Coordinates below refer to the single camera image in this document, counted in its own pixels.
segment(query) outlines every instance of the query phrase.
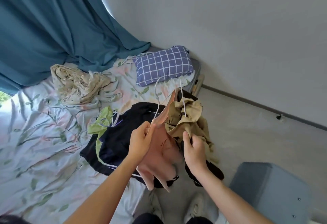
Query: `wall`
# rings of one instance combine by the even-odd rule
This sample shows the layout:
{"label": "wall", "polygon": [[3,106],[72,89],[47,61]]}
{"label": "wall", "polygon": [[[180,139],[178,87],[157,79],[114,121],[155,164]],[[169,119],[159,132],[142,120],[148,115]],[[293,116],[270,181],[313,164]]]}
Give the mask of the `wall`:
{"label": "wall", "polygon": [[103,0],[129,32],[185,45],[205,84],[327,126],[327,0]]}

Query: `hand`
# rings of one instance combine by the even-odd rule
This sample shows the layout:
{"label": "hand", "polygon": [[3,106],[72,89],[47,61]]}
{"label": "hand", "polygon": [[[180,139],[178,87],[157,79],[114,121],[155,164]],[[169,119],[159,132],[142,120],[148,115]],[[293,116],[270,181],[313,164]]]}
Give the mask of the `hand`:
{"label": "hand", "polygon": [[190,168],[190,171],[194,176],[203,170],[208,170],[205,148],[203,141],[197,136],[192,135],[193,144],[190,143],[190,137],[188,133],[184,131],[183,141],[184,141],[184,157],[185,162]]}
{"label": "hand", "polygon": [[145,121],[140,127],[133,130],[130,136],[128,156],[135,163],[140,164],[150,147],[151,138],[156,125]]}

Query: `gray baseboard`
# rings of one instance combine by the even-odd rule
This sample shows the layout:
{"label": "gray baseboard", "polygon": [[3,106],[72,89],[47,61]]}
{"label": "gray baseboard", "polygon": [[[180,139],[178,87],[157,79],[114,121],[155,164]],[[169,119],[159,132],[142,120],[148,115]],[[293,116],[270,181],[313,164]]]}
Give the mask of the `gray baseboard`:
{"label": "gray baseboard", "polygon": [[242,101],[242,102],[245,102],[245,103],[248,103],[248,104],[251,104],[253,106],[256,106],[256,107],[259,107],[261,109],[264,109],[264,110],[267,110],[267,111],[270,111],[270,112],[273,112],[273,113],[276,113],[277,115],[283,115],[284,117],[287,117],[287,118],[290,118],[290,119],[293,119],[293,120],[296,120],[296,121],[299,121],[299,122],[302,122],[302,123],[305,123],[305,124],[308,124],[308,125],[311,125],[313,127],[316,127],[318,129],[322,129],[322,130],[325,130],[327,131],[327,127],[321,125],[321,124],[318,124],[318,123],[315,123],[315,122],[311,122],[311,121],[308,121],[308,120],[305,120],[303,118],[299,118],[299,117],[296,117],[294,115],[291,115],[291,114],[288,114],[288,113],[285,113],[285,112],[282,112],[282,111],[279,111],[279,110],[276,110],[274,108],[271,108],[271,107],[268,107],[268,106],[265,106],[263,104],[259,104],[259,103],[256,103],[254,101],[251,101],[251,100],[248,100],[246,98],[242,98],[242,97],[239,97],[239,96],[236,96],[234,94],[231,94],[231,93],[228,93],[228,92],[225,92],[225,91],[222,91],[222,90],[218,90],[216,88],[213,88],[211,86],[207,86],[205,84],[202,85],[203,88],[205,89],[208,89],[210,91],[213,91],[213,92],[216,92],[216,93],[219,93],[221,95],[225,95],[227,97],[230,97],[230,98],[233,98],[233,99],[236,99],[236,100],[239,100],[239,101]]}

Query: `right forearm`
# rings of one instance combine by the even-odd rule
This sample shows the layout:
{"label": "right forearm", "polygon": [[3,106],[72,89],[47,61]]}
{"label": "right forearm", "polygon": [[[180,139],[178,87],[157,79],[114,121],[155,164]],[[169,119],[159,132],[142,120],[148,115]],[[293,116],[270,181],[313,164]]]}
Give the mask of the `right forearm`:
{"label": "right forearm", "polygon": [[238,194],[226,187],[209,170],[203,169],[194,175],[230,224],[272,224],[270,220],[257,212]]}

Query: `floor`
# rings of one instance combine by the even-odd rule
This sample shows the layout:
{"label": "floor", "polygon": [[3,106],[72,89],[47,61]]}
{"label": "floor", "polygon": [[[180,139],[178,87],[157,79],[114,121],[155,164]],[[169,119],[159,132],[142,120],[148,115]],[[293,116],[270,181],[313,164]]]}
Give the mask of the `floor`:
{"label": "floor", "polygon": [[[284,117],[278,120],[272,112],[204,88],[198,98],[226,185],[244,161],[275,163],[308,183],[313,192],[312,219],[327,223],[327,131]],[[183,165],[178,166],[178,172],[180,179],[170,193],[156,191],[166,224],[182,223],[190,199],[203,191],[193,185]],[[145,199],[146,195],[138,212],[144,211]],[[217,212],[209,200],[207,211],[214,221]]]}

